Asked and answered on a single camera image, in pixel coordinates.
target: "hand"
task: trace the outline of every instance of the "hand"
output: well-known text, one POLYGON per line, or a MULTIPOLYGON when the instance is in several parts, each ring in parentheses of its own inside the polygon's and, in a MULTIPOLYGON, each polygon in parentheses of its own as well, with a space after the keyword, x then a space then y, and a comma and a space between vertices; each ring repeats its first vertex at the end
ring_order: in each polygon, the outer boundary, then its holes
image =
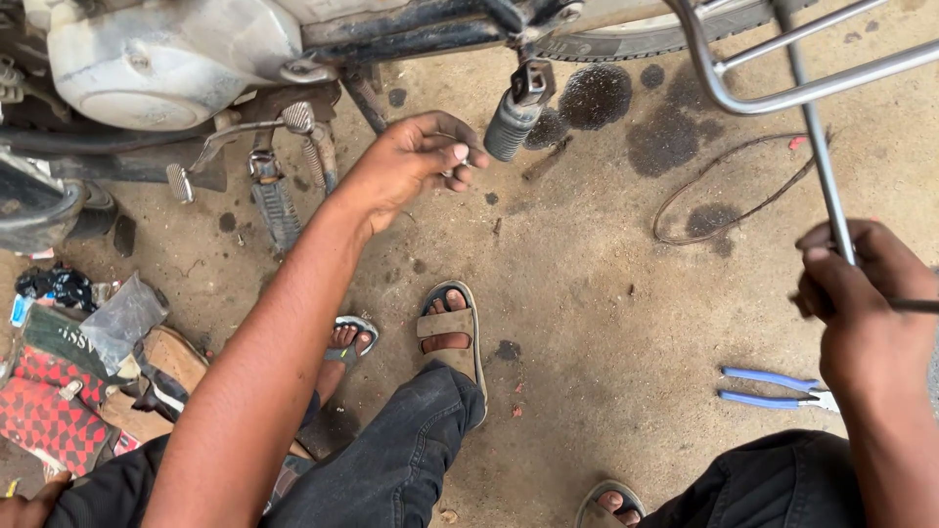
POLYGON ((13 528, 40 528, 52 513, 55 501, 69 486, 71 473, 59 472, 31 500, 22 495, 0 499, 0 520, 13 528))
POLYGON ((427 112, 393 123, 343 178, 336 193, 366 207, 372 232, 391 224, 411 198, 428 189, 469 188, 470 168, 489 157, 469 125, 446 112, 427 112), (452 178, 442 172, 454 170, 452 178))
POLYGON ((800 301, 827 325, 822 377, 839 404, 884 403, 900 393, 925 397, 939 319, 895 312, 886 297, 936 299, 936 276, 883 225, 849 220, 848 229, 857 266, 829 249, 828 224, 795 244, 806 266, 800 301))

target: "metal luggage rack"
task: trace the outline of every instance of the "metal luggage rack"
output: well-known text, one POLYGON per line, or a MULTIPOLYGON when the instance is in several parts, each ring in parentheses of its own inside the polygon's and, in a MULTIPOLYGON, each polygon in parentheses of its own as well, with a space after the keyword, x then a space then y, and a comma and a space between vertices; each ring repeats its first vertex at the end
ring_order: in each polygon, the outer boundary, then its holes
POLYGON ((828 144, 825 141, 824 127, 819 119, 815 100, 937 60, 939 59, 939 39, 810 81, 799 52, 798 40, 870 8, 885 4, 886 0, 860 0, 798 27, 793 27, 792 15, 788 10, 775 5, 781 33, 723 60, 716 60, 711 54, 699 17, 731 0, 709 0, 694 7, 690 0, 664 1, 675 11, 675 15, 682 24, 688 42, 688 51, 691 53, 691 60, 698 72, 701 86, 718 106, 738 116, 759 116, 802 105, 802 113, 808 129, 808 140, 815 153, 815 164, 819 172, 834 242, 839 254, 849 263, 855 264, 854 247, 848 232, 844 210, 841 208, 838 186, 835 183, 831 158, 828 154, 828 144), (783 46, 786 46, 789 52, 796 86, 756 99, 737 99, 728 91, 722 80, 724 73, 748 60, 768 54, 783 46))
MULTIPOLYGON (((724 60, 717 60, 711 54, 700 15, 728 4, 732 0, 710 0, 696 6, 692 6, 690 0, 664 1, 675 11, 675 15, 678 16, 678 20, 682 24, 688 42, 688 51, 691 53, 692 62, 698 71, 704 91, 721 108, 738 116, 758 116, 785 110, 939 59, 939 39, 936 39, 872 60, 866 64, 833 73, 821 79, 804 82, 803 84, 798 83, 800 85, 796 87, 771 95, 756 99, 737 99, 722 81, 722 76, 727 70, 783 46, 788 45, 792 50, 801 38, 843 22, 858 13, 885 4, 887 0, 860 0, 846 8, 833 11, 795 28, 792 28, 792 19, 789 13, 777 9, 777 19, 782 29, 780 35, 724 60)), ((790 59, 793 62, 794 70, 802 69, 801 60, 798 57, 790 56, 790 59)))

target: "engine casing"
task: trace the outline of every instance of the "engine casing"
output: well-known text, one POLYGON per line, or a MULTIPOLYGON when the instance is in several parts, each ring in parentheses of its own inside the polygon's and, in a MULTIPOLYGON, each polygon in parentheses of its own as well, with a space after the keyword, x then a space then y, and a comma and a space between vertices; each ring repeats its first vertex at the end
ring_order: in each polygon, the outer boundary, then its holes
POLYGON ((198 125, 247 88, 282 82, 280 67, 301 51, 296 18, 270 0, 111 0, 103 13, 72 0, 24 6, 47 31, 59 95, 125 129, 198 125))

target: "foot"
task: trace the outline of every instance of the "foot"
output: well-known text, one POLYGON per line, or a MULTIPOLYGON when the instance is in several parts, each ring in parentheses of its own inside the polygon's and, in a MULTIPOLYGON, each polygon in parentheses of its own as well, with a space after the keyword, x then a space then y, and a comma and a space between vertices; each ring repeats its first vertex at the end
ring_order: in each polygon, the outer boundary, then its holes
MULTIPOLYGON (((353 325, 337 326, 332 330, 330 342, 326 346, 330 349, 344 349, 355 340, 355 355, 362 356, 362 352, 372 344, 372 335, 368 332, 359 332, 359 329, 353 325)), ((338 360, 324 360, 319 368, 319 376, 316 378, 316 391, 319 393, 320 409, 326 405, 336 388, 339 381, 346 374, 346 364, 338 360)))
MULTIPOLYGON (((467 309, 467 300, 458 289, 447 290, 447 307, 451 312, 467 309)), ((447 310, 443 307, 443 301, 435 299, 430 308, 427 309, 427 315, 445 313, 447 310)), ((433 352, 440 349, 466 349, 470 346, 470 337, 462 332, 453 332, 450 334, 434 335, 421 341, 421 350, 423 353, 433 352)))
MULTIPOLYGON (((607 491, 603 495, 600 495, 597 498, 596 503, 607 510, 609 513, 613 513, 616 510, 620 509, 620 506, 623 505, 623 496, 619 491, 607 491)), ((639 512, 631 509, 626 513, 620 515, 614 515, 619 522, 628 528, 634 528, 639 524, 639 512)))

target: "dirt floor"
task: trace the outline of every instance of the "dirt floor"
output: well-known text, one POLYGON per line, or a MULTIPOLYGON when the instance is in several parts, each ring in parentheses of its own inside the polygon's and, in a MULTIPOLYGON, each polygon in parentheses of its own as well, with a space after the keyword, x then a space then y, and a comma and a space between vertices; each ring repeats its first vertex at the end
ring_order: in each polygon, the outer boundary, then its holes
MULTIPOLYGON (((822 12, 806 9, 799 20, 822 12)), ((877 8, 807 39, 810 73, 934 39, 937 19, 939 3, 877 8)), ((730 54, 774 31, 763 27, 715 48, 730 54)), ((782 57, 736 72, 735 92, 753 97, 788 85, 782 57)), ((385 94, 395 89, 401 103, 390 115, 439 108, 482 134, 514 62, 508 50, 493 49, 387 65, 385 94)), ((555 71, 552 106, 597 130, 569 131, 557 155, 526 150, 512 163, 493 163, 466 194, 424 197, 369 243, 342 313, 373 320, 380 342, 328 404, 328 426, 304 434, 338 442, 376 415, 419 366, 414 318, 423 296, 456 278, 480 307, 490 394, 488 418, 466 439, 437 506, 457 512, 459 524, 568 526, 584 493, 607 475, 654 509, 739 443, 790 427, 843 435, 836 414, 760 410, 715 396, 716 388, 731 387, 720 365, 818 376, 822 326, 801 320, 787 301, 800 273, 792 244, 825 217, 815 173, 711 241, 676 247, 652 235, 661 203, 714 157, 757 137, 802 130, 800 112, 743 118, 717 111, 698 90, 686 53, 556 64, 555 71), (572 74, 578 79, 565 99, 561 87, 572 74)), ((833 162, 849 215, 878 217, 931 264, 939 263, 936 93, 939 65, 932 64, 819 103, 835 133, 833 162)), ((373 134, 348 98, 337 111, 345 171, 373 134)), ((566 135, 563 127, 542 132, 542 144, 566 135)), ((808 144, 787 145, 768 142, 720 165, 663 215, 663 231, 698 236, 756 206, 810 155, 808 144)), ((169 299, 170 324, 221 349, 278 267, 249 202, 240 161, 247 147, 228 148, 228 192, 199 190, 190 206, 165 186, 111 185, 137 221, 132 257, 120 258, 110 235, 67 243, 59 255, 99 281, 139 270, 169 299)), ((295 148, 281 158, 306 219, 322 193, 311 188, 295 148)), ((0 282, 12 284, 26 266, 0 257, 0 282)), ((0 484, 24 476, 36 488, 37 461, 6 442, 0 459, 0 484)))

